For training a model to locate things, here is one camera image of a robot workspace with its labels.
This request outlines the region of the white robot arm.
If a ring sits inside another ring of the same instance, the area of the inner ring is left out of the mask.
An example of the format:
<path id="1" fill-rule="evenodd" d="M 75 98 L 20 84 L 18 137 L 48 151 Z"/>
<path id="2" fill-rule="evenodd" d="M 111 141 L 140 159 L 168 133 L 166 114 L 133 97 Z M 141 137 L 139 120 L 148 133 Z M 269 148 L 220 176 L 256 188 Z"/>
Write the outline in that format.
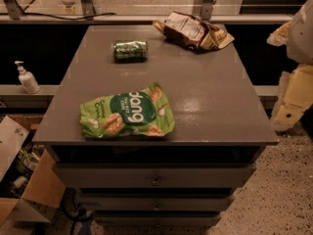
<path id="1" fill-rule="evenodd" d="M 307 0 L 289 22 L 272 32 L 267 43 L 285 45 L 288 58 L 297 62 L 292 72 L 282 72 L 270 118 L 276 131 L 286 131 L 313 105 L 313 0 Z"/>

